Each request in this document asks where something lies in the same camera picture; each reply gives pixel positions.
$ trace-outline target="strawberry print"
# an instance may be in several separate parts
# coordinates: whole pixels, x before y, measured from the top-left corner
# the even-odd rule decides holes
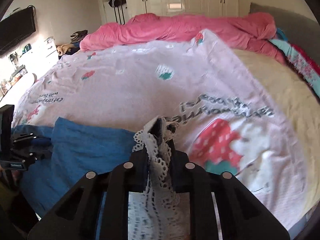
[[[202,33],[198,33],[196,36],[196,43],[200,45],[202,42],[203,42],[203,35]]]
[[[238,132],[231,131],[226,120],[216,119],[200,133],[194,142],[190,161],[202,167],[207,161],[214,164],[229,161],[233,167],[238,169],[242,155],[233,151],[230,143],[240,138]]]
[[[95,55],[97,55],[97,53],[94,52],[94,53],[92,53],[91,55],[89,55],[87,59],[91,59],[92,56],[95,56]]]
[[[87,72],[86,74],[84,74],[84,75],[81,77],[81,80],[84,80],[84,79],[87,79],[87,78],[93,76],[94,73],[95,73],[94,70]]]
[[[33,115],[39,113],[39,107],[40,107],[40,106],[41,106],[41,105],[38,105],[35,110],[33,110],[30,114],[28,114],[27,122],[31,120],[31,118],[32,118]]]

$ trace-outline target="television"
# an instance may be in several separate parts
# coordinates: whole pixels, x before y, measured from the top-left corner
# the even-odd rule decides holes
[[[0,56],[11,52],[36,31],[33,6],[18,11],[0,22]]]

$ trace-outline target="black metal bracket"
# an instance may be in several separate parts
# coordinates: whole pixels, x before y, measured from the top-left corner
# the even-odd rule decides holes
[[[151,133],[159,137],[161,120]],[[218,240],[212,192],[215,195],[223,239],[289,240],[280,222],[231,173],[216,175],[190,163],[188,156],[171,148],[170,175],[177,193],[189,192],[191,240]],[[84,175],[35,225],[28,240],[94,239],[102,212],[100,240],[128,239],[128,194],[143,192],[148,178],[146,149],[132,153],[129,162],[112,172]],[[100,211],[104,192],[106,200]]]
[[[27,171],[29,166],[44,158],[50,158],[52,152],[50,138],[42,138],[34,134],[11,134],[13,105],[0,108],[0,165],[6,170]]]

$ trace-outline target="bed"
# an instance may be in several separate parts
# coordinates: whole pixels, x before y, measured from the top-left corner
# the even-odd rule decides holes
[[[213,24],[221,26],[219,38],[203,30],[213,26],[205,17],[199,17],[200,25],[198,17],[177,17],[188,32],[180,25],[172,25],[180,32],[168,30],[162,22],[165,34],[160,35],[159,29],[145,32],[143,25],[158,17],[142,17],[131,22],[140,34],[129,31],[130,23],[121,30],[105,25],[81,43],[85,51],[63,56],[21,98],[13,126],[53,127],[63,117],[137,132],[155,116],[165,117],[181,126],[177,149],[208,171],[237,175],[290,229],[320,199],[320,114],[316,97],[267,41],[276,34],[272,17],[219,19]],[[102,39],[106,29],[111,37]],[[237,31],[237,39],[230,30]],[[79,179],[61,174],[62,159],[55,158],[60,173],[52,163],[37,162],[21,181],[23,194],[41,216]],[[68,185],[48,196],[44,192],[54,185],[41,177],[54,176],[60,178],[54,183]]]

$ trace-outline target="colorful blanket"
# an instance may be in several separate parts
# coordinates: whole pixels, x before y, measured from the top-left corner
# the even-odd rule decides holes
[[[307,83],[320,102],[320,66],[298,45],[276,39],[270,40],[270,42],[283,51],[290,62],[289,67]]]
[[[63,117],[137,132],[155,116],[179,123],[177,150],[217,173],[227,164],[287,229],[301,218],[307,172],[291,123],[209,30],[65,55],[22,97],[12,124]]]

